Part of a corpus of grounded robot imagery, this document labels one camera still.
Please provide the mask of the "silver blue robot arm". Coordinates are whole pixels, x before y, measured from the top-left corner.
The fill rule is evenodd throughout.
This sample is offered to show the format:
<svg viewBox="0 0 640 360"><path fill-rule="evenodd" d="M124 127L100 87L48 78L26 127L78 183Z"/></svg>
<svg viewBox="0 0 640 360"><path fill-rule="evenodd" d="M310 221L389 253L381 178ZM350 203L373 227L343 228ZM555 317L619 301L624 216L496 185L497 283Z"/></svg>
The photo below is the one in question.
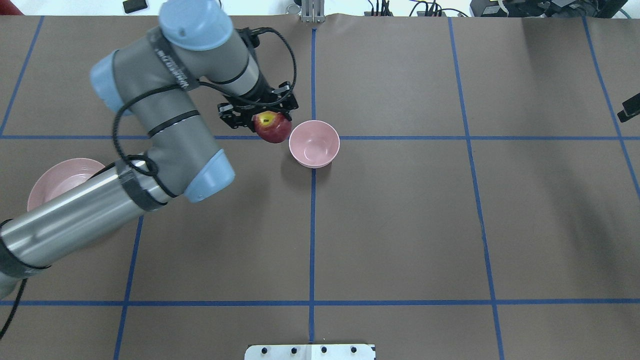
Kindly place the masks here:
<svg viewBox="0 0 640 360"><path fill-rule="evenodd" d="M110 139L118 158L82 184L1 223L1 296L62 258L172 199L198 203L228 187L235 173L190 91L219 92L229 128L258 130L272 111L290 121L297 78L269 85L256 57L267 26L235 28L215 0L168 0L157 25L90 71L96 95L114 112Z"/></svg>

